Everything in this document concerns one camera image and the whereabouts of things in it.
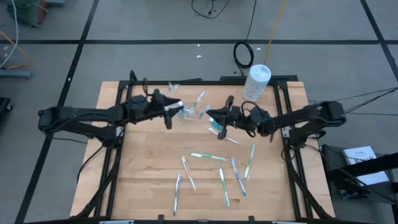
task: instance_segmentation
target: black metal frame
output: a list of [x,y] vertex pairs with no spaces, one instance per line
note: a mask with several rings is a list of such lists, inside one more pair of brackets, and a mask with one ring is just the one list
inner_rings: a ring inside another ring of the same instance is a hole
[[[277,105],[278,115],[281,115],[283,113],[281,98],[279,95],[279,88],[281,88],[284,93],[284,100],[286,103],[287,112],[292,111],[292,106],[291,106],[290,98],[289,98],[289,92],[287,89],[288,81],[298,81],[297,76],[291,75],[291,76],[273,77],[268,84],[269,86],[273,87],[273,89],[274,89],[275,102]],[[191,80],[187,80],[187,81],[174,81],[172,83],[176,83],[176,84],[180,84],[180,85],[244,85],[244,82],[245,82],[245,79],[240,78],[240,79],[234,79],[231,81],[191,81]],[[133,81],[131,81],[131,80],[130,81],[120,81],[119,88],[118,88],[118,94],[116,96],[116,104],[119,104],[121,102],[122,93],[125,88],[127,88],[126,97],[129,98],[131,96],[132,86],[133,85],[142,85],[142,84],[144,84],[144,83],[137,81],[136,78]],[[147,84],[148,85],[168,85],[168,82],[167,81],[148,81]],[[289,147],[288,140],[289,140],[288,137],[283,137],[283,143],[285,144],[284,147]],[[123,148],[123,145],[116,148],[116,153],[118,153],[120,155],[122,148]],[[112,151],[112,149],[106,150],[103,170],[102,170],[102,174],[101,174],[101,181],[99,183],[100,185],[103,184],[106,174],[108,173],[109,163],[111,160],[111,151]],[[297,169],[299,172],[299,176],[300,176],[301,180],[304,182],[304,184],[306,185],[305,172],[304,172],[304,168],[303,168],[300,150],[296,149],[295,154],[296,154]],[[287,155],[286,159],[291,159],[290,154]],[[111,187],[109,190],[109,198],[108,198],[107,208],[106,208],[106,217],[111,217],[111,215],[112,215],[112,208],[113,208],[113,203],[114,203],[114,195],[116,193],[115,191],[116,191],[117,179],[118,179],[118,175],[116,174],[114,179],[112,180]],[[301,218],[301,211],[300,211],[299,199],[298,199],[298,195],[297,195],[297,189],[295,186],[295,182],[291,178],[291,176],[289,176],[289,184],[290,184],[290,192],[292,194],[295,219],[298,220],[299,218]],[[307,214],[307,218],[313,218],[312,209],[311,209],[311,206],[310,206],[308,200],[305,197],[303,197],[303,201],[305,204],[305,211]],[[98,217],[100,215],[101,205],[102,205],[102,198],[97,203],[97,205],[95,207],[95,212],[94,212],[95,217]]]
[[[184,80],[184,81],[174,81],[172,83],[175,84],[180,84],[180,85],[244,85],[246,79],[245,77],[240,77],[236,79],[235,77],[221,77],[222,81],[201,81],[201,79],[193,79],[193,80]],[[292,111],[292,106],[290,103],[290,97],[289,97],[289,90],[287,88],[287,82],[295,82],[297,80],[297,76],[295,75],[287,75],[287,76],[275,76],[272,77],[269,86],[273,87],[274,89],[274,94],[275,94],[275,102],[277,106],[277,112],[278,115],[283,114],[283,108],[282,108],[282,101],[281,97],[279,94],[279,90],[282,90],[284,94],[284,100],[286,104],[286,112],[291,112]],[[134,85],[143,85],[144,82],[142,81],[137,81],[137,78],[135,75],[130,75],[130,80],[126,81],[120,81],[119,86],[118,86],[118,93],[116,95],[116,102],[115,105],[118,105],[121,103],[122,100],[122,95],[123,91],[127,90],[126,93],[126,99],[129,99],[132,95],[132,88]],[[146,84],[148,85],[168,85],[169,83],[167,81],[146,81]],[[282,135],[282,142],[283,142],[283,149],[285,150],[285,160],[286,164],[288,165],[288,161],[291,162],[291,156],[289,152],[290,148],[290,139],[288,136],[284,136],[282,130],[281,130],[281,135]],[[35,222],[37,224],[46,224],[46,223],[99,223],[103,221],[111,221],[111,215],[112,215],[112,209],[113,209],[113,203],[114,203],[114,196],[116,193],[116,184],[117,184],[117,179],[118,179],[118,170],[119,170],[119,164],[121,160],[121,153],[123,149],[123,140],[124,140],[124,135],[120,136],[120,144],[118,144],[117,147],[111,149],[107,148],[106,149],[106,154],[104,158],[104,164],[103,164],[103,170],[101,173],[101,178],[100,178],[100,185],[105,183],[105,179],[108,176],[109,172],[109,163],[111,161],[111,155],[112,155],[112,150],[116,151],[116,156],[114,158],[114,165],[116,164],[116,175],[112,178],[112,181],[110,182],[110,189],[109,189],[109,197],[107,201],[107,206],[106,206],[106,214],[105,216],[100,216],[101,214],[101,205],[103,202],[103,196],[100,197],[98,200],[97,204],[95,205],[94,208],[94,214],[93,217],[71,217],[68,220],[52,220],[49,222]],[[305,172],[304,172],[304,167],[302,163],[302,158],[300,154],[300,150],[295,149],[295,154],[296,154],[296,161],[297,161],[297,170],[298,170],[298,176],[300,177],[300,180],[303,182],[304,186],[306,187],[306,180],[305,180]],[[296,222],[304,222],[304,223],[340,223],[340,224],[359,224],[358,222],[346,222],[346,221],[339,221],[339,220],[330,220],[330,219],[315,219],[313,218],[312,214],[312,207],[308,201],[307,198],[304,197],[303,194],[303,201],[305,204],[305,212],[306,212],[306,217],[301,216],[301,210],[300,210],[300,205],[299,205],[299,198],[297,195],[297,188],[296,188],[296,182],[294,181],[292,175],[289,174],[289,185],[290,185],[290,193],[292,196],[292,203],[293,203],[293,208],[294,208],[294,215],[295,215],[295,221]],[[160,214],[157,220],[134,220],[134,223],[181,223],[181,224],[190,224],[190,223],[201,223],[203,221],[198,221],[198,220],[164,220],[164,215]],[[255,221],[253,216],[248,216],[248,221],[211,221],[207,220],[206,223],[250,223],[250,224],[255,224],[255,223],[272,223],[271,221]]]

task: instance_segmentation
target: yellow cable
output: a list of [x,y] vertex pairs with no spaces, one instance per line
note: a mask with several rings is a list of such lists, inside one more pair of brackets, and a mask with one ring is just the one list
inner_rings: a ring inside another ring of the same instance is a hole
[[[15,43],[3,32],[0,30],[0,34],[3,35],[3,37],[8,40],[8,42],[10,42],[13,46],[15,46]],[[29,66],[30,65],[30,57],[29,55],[24,52],[18,45],[16,46],[16,49],[18,49],[21,53],[23,53],[25,55],[25,57],[28,59],[29,63],[25,63],[25,64],[19,64],[19,65],[12,65],[10,67],[7,67],[6,70],[12,69],[12,68],[19,68],[19,67],[25,67],[25,66]]]
[[266,59],[264,60],[264,65],[267,64],[268,55],[269,55],[269,52],[271,50],[271,43],[272,43],[272,40],[273,40],[273,38],[275,36],[276,30],[278,29],[279,22],[282,19],[282,16],[283,16],[283,14],[285,12],[286,4],[287,4],[287,0],[284,0],[284,4],[282,6],[282,9],[279,12],[278,20],[276,21],[276,24],[274,26],[274,30],[272,30],[271,37],[269,38],[268,47],[267,47],[267,53],[266,53]]

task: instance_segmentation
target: green toothbrush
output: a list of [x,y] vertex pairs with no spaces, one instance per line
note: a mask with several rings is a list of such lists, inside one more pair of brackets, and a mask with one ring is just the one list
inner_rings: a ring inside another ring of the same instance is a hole
[[253,160],[254,150],[256,150],[256,145],[255,144],[251,145],[250,159],[249,159],[249,162],[248,162],[248,166],[246,167],[246,170],[244,171],[244,179],[245,180],[248,180],[248,178],[249,178],[249,170],[250,170],[250,167],[251,167],[251,161]]
[[224,180],[223,168],[220,167],[219,171],[220,171],[221,182],[223,183],[223,188],[224,188],[225,204],[226,204],[226,206],[229,207],[229,198],[228,198],[228,193],[226,191],[226,184],[225,184],[225,180]]
[[206,93],[206,90],[203,90],[203,91],[199,94],[199,96],[198,96],[196,102],[193,103],[193,105],[192,105],[192,107],[191,107],[191,109],[190,109],[190,113],[192,113],[193,110],[195,110],[195,109],[197,108],[197,106],[198,106],[199,103],[201,102],[201,99],[203,98],[203,96],[205,95],[205,93]]
[[190,153],[190,156],[194,156],[194,157],[198,157],[198,158],[204,158],[204,159],[218,159],[220,161],[225,162],[226,159],[222,158],[222,157],[217,157],[217,156],[211,156],[211,155],[207,155],[207,154],[199,154],[199,153]]

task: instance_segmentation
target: coiled black cable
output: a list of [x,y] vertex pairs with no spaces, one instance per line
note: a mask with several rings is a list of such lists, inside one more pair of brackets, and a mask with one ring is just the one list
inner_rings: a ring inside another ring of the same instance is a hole
[[[244,40],[244,41],[239,41],[239,42],[237,42],[237,43],[235,44],[235,46],[234,46],[234,61],[235,61],[236,66],[238,66],[239,71],[241,72],[241,76],[244,76],[243,71],[242,71],[242,68],[243,68],[243,69],[248,69],[248,68],[250,68],[251,65],[253,64],[253,61],[254,61],[254,52],[253,52],[253,49],[250,47],[250,45],[249,45],[248,43],[246,43],[246,41],[247,41],[248,38],[249,38],[249,34],[250,34],[250,30],[251,30],[251,25],[252,25],[252,23],[253,23],[253,18],[254,18],[254,12],[256,11],[256,6],[257,6],[257,0],[254,0],[254,7],[253,7],[253,13],[252,13],[252,15],[251,15],[251,21],[250,21],[249,31],[248,31],[248,34],[247,34],[245,40]],[[238,46],[241,45],[241,44],[244,45],[244,46],[247,48],[247,50],[249,51],[249,54],[250,54],[250,62],[249,62],[247,65],[242,64],[242,63],[238,60],[238,58],[237,58],[237,56],[236,56],[236,49],[237,49]]]
[[224,11],[225,7],[226,7],[226,6],[228,5],[228,3],[229,3],[229,0],[227,0],[227,2],[225,3],[224,7],[222,8],[222,10],[221,10],[217,15],[215,15],[215,16],[210,16],[210,14],[213,12],[213,9],[214,9],[214,0],[211,0],[211,9],[210,9],[210,11],[207,13],[208,15],[206,16],[206,15],[203,15],[202,13],[198,12],[198,11],[193,7],[193,2],[194,2],[194,1],[195,1],[195,0],[192,0],[192,2],[191,2],[191,8],[192,8],[192,10],[196,13],[196,15],[202,16],[202,17],[207,18],[207,19],[215,19],[215,18],[217,18],[217,17]]

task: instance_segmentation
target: wire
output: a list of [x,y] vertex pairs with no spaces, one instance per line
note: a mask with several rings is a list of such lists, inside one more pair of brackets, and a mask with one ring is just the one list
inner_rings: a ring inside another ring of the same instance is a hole
[[[54,130],[50,130],[49,133],[54,133],[54,132],[58,131],[59,129],[61,129],[61,128],[62,128],[63,126],[65,126],[66,124],[72,122],[73,120],[75,120],[75,119],[77,119],[77,118],[81,118],[82,116],[86,116],[86,115],[89,115],[89,114],[94,114],[94,113],[84,113],[84,114],[78,115],[78,116],[76,116],[76,117],[74,117],[74,118],[71,118],[71,119],[67,120],[66,122],[62,123],[60,126],[58,126],[57,128],[55,128]],[[95,114],[103,115],[103,116],[106,116],[107,118],[109,117],[107,114],[104,114],[104,113],[97,113],[97,112],[96,112]],[[52,126],[54,126],[54,125],[55,125],[57,122],[59,122],[59,121],[60,121],[60,119],[56,120],[56,122],[52,123],[52,124],[50,125],[50,127],[47,128],[47,129],[51,129]]]
[[342,171],[342,173],[346,174],[351,180],[354,180],[354,181],[357,181],[357,182],[363,184],[364,187],[365,187],[367,190],[372,191],[373,193],[377,194],[378,196],[380,196],[380,197],[382,197],[382,198],[384,198],[384,199],[386,199],[386,200],[388,200],[388,201],[390,201],[390,202],[397,203],[396,200],[394,200],[394,199],[392,199],[392,198],[390,198],[390,197],[388,197],[388,196],[385,196],[384,194],[378,192],[377,190],[374,190],[374,189],[373,189],[372,187],[370,187],[368,184],[365,184],[364,182],[360,181],[359,179],[357,179],[356,177],[354,177],[353,175],[351,175],[351,174],[348,173],[347,171],[345,171],[345,170],[343,170],[342,168],[338,167],[335,163],[333,163],[333,162],[330,161],[328,158],[326,158],[326,156],[323,155],[323,153],[322,153],[319,149],[317,149],[317,148],[315,148],[315,147],[313,147],[313,146],[310,146],[310,145],[308,145],[308,144],[305,144],[305,143],[304,143],[304,145],[310,147],[311,149],[314,149],[314,150],[318,151],[318,152],[320,153],[320,155],[322,156],[322,158],[324,158],[328,163],[330,163],[331,165],[333,165],[334,167],[336,167],[336,169]]
[[19,67],[26,67],[29,66],[31,64],[31,58],[29,57],[29,55],[24,52],[19,46],[16,46],[14,41],[12,41],[3,31],[0,30],[0,34],[6,39],[8,40],[8,42],[10,42],[10,44],[12,44],[13,46],[15,46],[17,48],[17,50],[19,50],[22,54],[25,55],[25,57],[28,59],[28,63],[25,64],[19,64],[19,65],[12,65],[10,67],[7,67],[6,70],[12,69],[12,68],[19,68]]
[[97,149],[89,158],[87,158],[87,160],[83,163],[83,165],[81,165],[81,167],[80,167],[80,169],[79,169],[79,172],[77,173],[77,180],[76,180],[76,182],[79,182],[80,173],[81,173],[81,171],[85,168],[85,166],[87,165],[87,163],[88,163],[92,158],[94,158],[95,155],[97,155],[97,154],[100,152],[100,150],[101,150],[102,148],[104,148],[104,146],[101,146],[99,149]]
[[[123,128],[123,130],[119,133],[118,137],[115,140],[118,140],[118,138],[122,135],[122,133],[124,133],[126,127]],[[96,154],[97,152],[99,152],[101,150],[101,148],[99,148],[96,152],[94,152],[94,154]],[[87,203],[87,205],[84,207],[84,209],[76,215],[76,217],[88,217],[88,215],[91,213],[91,211],[94,209],[94,206],[98,203],[98,201],[100,200],[100,198],[102,197],[102,195],[104,194],[104,191],[106,190],[106,188],[108,187],[109,183],[114,179],[114,177],[116,176],[116,174],[118,173],[119,170],[119,165],[120,165],[120,150],[118,150],[116,152],[115,158],[114,158],[114,162],[112,165],[111,170],[108,172],[107,176],[105,177],[104,181],[102,182],[102,184],[99,185],[98,190],[95,192],[93,198],[91,198],[91,200]]]
[[148,96],[152,96],[152,94],[148,94],[148,83],[146,78],[144,78],[142,81],[142,90],[145,93],[145,100],[143,100],[142,102],[145,102],[148,99]]
[[[246,117],[246,115],[244,114],[244,111],[245,111],[245,110],[248,110],[247,108],[243,108],[243,106],[244,106],[246,103],[251,104],[251,105],[254,105],[254,107],[257,108],[257,110],[259,111],[259,113],[260,113],[262,119],[266,119],[266,118],[267,118],[267,115],[261,110],[261,108],[259,107],[259,105],[257,105],[257,103],[252,102],[252,101],[244,101],[244,102],[242,103],[242,105],[241,105],[241,111],[242,111],[242,114],[243,114],[244,117]],[[252,130],[245,130],[245,131],[246,131],[246,133],[247,133],[250,137],[252,137],[252,138],[256,137],[256,132],[255,132],[255,131],[252,131]]]
[[0,65],[0,68],[10,59],[11,55],[14,53],[15,48],[17,48],[18,46],[18,39],[19,39],[19,33],[18,33],[18,20],[17,20],[17,7],[15,7],[15,2],[14,0],[11,0],[12,2],[12,6],[14,8],[14,20],[15,20],[15,28],[16,28],[16,41],[15,41],[15,45],[12,48],[10,54],[8,55],[8,57],[3,61],[3,63]]
[[396,90],[398,90],[398,87],[397,87],[397,88],[393,88],[392,90],[390,90],[390,91],[388,91],[388,92],[386,92],[386,93],[383,93],[383,94],[381,94],[381,95],[379,95],[379,96],[376,96],[376,97],[374,97],[374,98],[372,98],[372,99],[370,99],[370,100],[367,100],[367,101],[365,101],[364,103],[358,104],[358,105],[356,105],[356,106],[352,106],[352,107],[348,108],[347,110],[345,110],[344,112],[345,112],[345,113],[350,113],[350,112],[352,112],[352,111],[354,111],[354,110],[356,110],[356,109],[358,109],[358,108],[360,108],[360,107],[362,107],[362,106],[365,106],[365,105],[367,105],[367,104],[369,104],[369,103],[372,103],[373,101],[379,99],[379,98],[382,97],[382,96],[385,96],[385,95],[387,95],[387,94],[389,94],[389,93],[393,93],[393,92],[395,92]]
[[87,144],[87,142],[75,140],[75,139],[70,139],[70,138],[52,138],[53,140],[64,140],[64,141],[73,141],[77,143],[82,143],[82,144]]
[[[280,157],[283,159],[283,161],[286,161],[286,158],[284,157],[284,152],[285,152],[285,150],[286,149],[283,149],[281,152],[280,152]],[[296,157],[296,153],[294,153],[293,154],[293,156],[290,158],[290,161],[292,160],[292,159],[294,159]]]
[[[116,141],[118,140],[118,138],[120,138],[120,136],[122,136],[122,134],[124,133],[124,129],[125,129],[125,128],[123,128],[122,131],[118,134],[118,136],[116,137],[114,143],[116,143]],[[101,146],[99,149],[97,149],[89,158],[87,158],[87,160],[83,163],[83,165],[81,165],[81,167],[80,167],[80,169],[79,169],[79,172],[77,173],[77,180],[76,180],[76,182],[79,182],[80,173],[81,173],[81,171],[84,169],[84,167],[87,165],[87,163],[88,163],[90,160],[92,160],[92,158],[94,158],[95,155],[97,155],[97,154],[100,152],[100,150],[101,150],[102,148],[104,148],[104,146]]]
[[356,114],[356,115],[381,115],[381,116],[398,116],[398,114],[384,114],[384,113],[348,113],[348,114]]
[[[246,41],[248,40],[249,35],[250,35],[250,30],[251,30],[251,26],[252,26],[252,23],[253,23],[254,12],[256,11],[256,6],[257,6],[257,0],[254,0],[254,6],[253,6],[253,12],[252,12],[252,14],[251,14],[250,26],[249,26],[248,34],[246,35],[245,40],[244,40],[244,41],[239,41],[239,42],[237,42],[237,43],[235,44],[235,46],[234,46],[233,57],[234,57],[234,61],[235,61],[236,66],[238,67],[239,71],[241,72],[241,76],[244,76],[244,73],[243,73],[243,71],[242,71],[242,68],[243,68],[243,69],[248,69],[248,68],[250,68],[251,65],[253,64],[253,61],[254,61],[254,52],[253,52],[253,49],[250,47],[250,45],[249,45],[248,43],[246,43]],[[249,54],[250,54],[250,62],[249,62],[247,65],[242,64],[242,63],[238,60],[238,58],[237,58],[237,56],[236,56],[236,49],[237,49],[238,46],[241,45],[241,44],[243,44],[243,45],[247,48],[247,50],[249,51]]]
[[[222,10],[217,14],[217,15],[215,15],[215,16],[206,16],[206,15],[203,15],[203,14],[201,14],[201,13],[199,13],[194,7],[193,7],[193,2],[194,2],[195,0],[192,0],[192,2],[191,2],[191,8],[192,8],[192,10],[193,11],[195,11],[195,13],[198,15],[198,16],[202,16],[202,17],[204,17],[204,18],[207,18],[207,19],[215,19],[215,18],[217,18],[223,11],[224,11],[224,9],[225,9],[225,7],[228,5],[228,3],[229,3],[229,0],[227,0],[227,2],[225,3],[225,5],[224,5],[224,7],[222,8]],[[212,10],[213,10],[213,8],[214,8],[214,0],[211,0],[211,3],[212,3],[212,7],[211,7],[211,9],[210,9],[210,11],[209,11],[209,15],[211,14],[211,12],[212,12]]]
[[369,93],[364,93],[364,94],[360,94],[360,95],[356,95],[356,96],[351,96],[351,97],[347,97],[347,98],[340,98],[340,99],[337,99],[337,100],[334,100],[334,101],[350,100],[352,98],[357,98],[357,97],[360,97],[360,96],[366,96],[366,95],[370,95],[372,93],[379,93],[379,92],[382,92],[382,91],[389,91],[389,90],[393,90],[393,89],[397,89],[397,88],[398,87],[388,88],[388,89],[385,89],[385,90],[376,90],[376,91],[372,91],[372,92],[369,92]]
[[271,51],[271,43],[272,43],[272,40],[274,39],[274,36],[276,34],[276,30],[278,29],[279,22],[282,19],[282,16],[283,16],[283,14],[285,12],[286,4],[287,4],[287,0],[284,0],[284,4],[282,5],[282,9],[279,12],[278,20],[276,21],[275,26],[274,26],[274,30],[272,30],[271,37],[269,38],[268,47],[267,47],[267,53],[266,53],[266,59],[264,59],[264,65],[267,64],[268,55],[269,55],[269,52]]
[[342,153],[338,153],[338,152],[334,151],[332,148],[330,148],[330,147],[329,147],[328,145],[326,145],[326,144],[324,144],[324,146],[327,147],[328,150],[330,150],[331,152],[335,153],[336,155],[343,156],[343,157],[348,158],[348,159],[357,160],[357,158],[353,158],[353,157],[350,157],[350,156],[346,156],[346,155],[344,155],[344,154],[342,154]]

